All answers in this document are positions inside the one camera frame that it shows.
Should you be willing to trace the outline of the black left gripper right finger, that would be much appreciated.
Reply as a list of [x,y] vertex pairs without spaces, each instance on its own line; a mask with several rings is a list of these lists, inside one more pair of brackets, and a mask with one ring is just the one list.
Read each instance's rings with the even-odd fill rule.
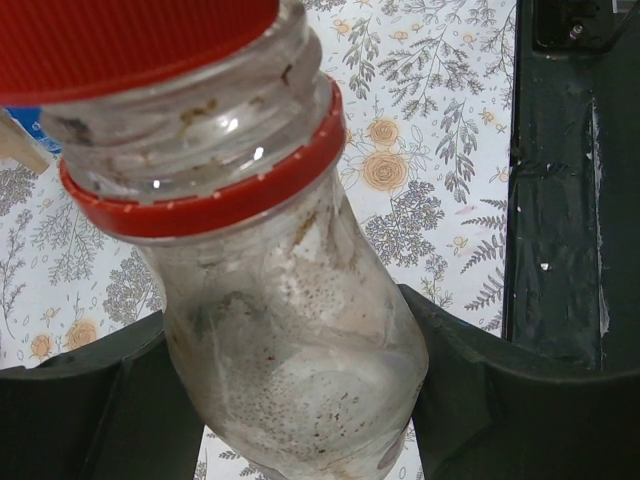
[[638,370],[552,360],[400,291],[430,357],[413,411],[425,478],[638,478]]

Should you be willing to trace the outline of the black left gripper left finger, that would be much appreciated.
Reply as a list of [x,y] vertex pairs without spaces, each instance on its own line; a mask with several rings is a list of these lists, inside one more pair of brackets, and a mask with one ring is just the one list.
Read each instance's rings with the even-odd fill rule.
[[202,435],[160,312],[1,372],[4,479],[190,479]]

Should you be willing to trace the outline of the clear red-label bottle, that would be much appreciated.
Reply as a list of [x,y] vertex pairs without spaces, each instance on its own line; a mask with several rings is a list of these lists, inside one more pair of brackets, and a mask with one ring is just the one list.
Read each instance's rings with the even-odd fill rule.
[[61,181],[164,291],[171,359],[210,429],[270,479],[382,479],[429,358],[337,164],[340,88],[303,5],[231,55],[48,105]]

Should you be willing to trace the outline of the blue-label Pocari bottle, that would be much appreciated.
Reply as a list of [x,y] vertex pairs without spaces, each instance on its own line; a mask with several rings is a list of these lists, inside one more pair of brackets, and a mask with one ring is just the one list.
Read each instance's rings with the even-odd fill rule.
[[48,136],[41,127],[40,113],[41,110],[25,107],[6,107],[7,114],[19,124],[25,132],[37,143],[39,143],[47,152],[58,155],[61,153],[60,145],[50,136]]

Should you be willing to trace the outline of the red bottle cap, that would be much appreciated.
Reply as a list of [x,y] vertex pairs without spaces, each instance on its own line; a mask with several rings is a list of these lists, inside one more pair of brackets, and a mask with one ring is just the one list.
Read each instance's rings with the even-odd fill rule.
[[1,102],[67,102],[223,59],[275,21],[276,1],[4,1]]

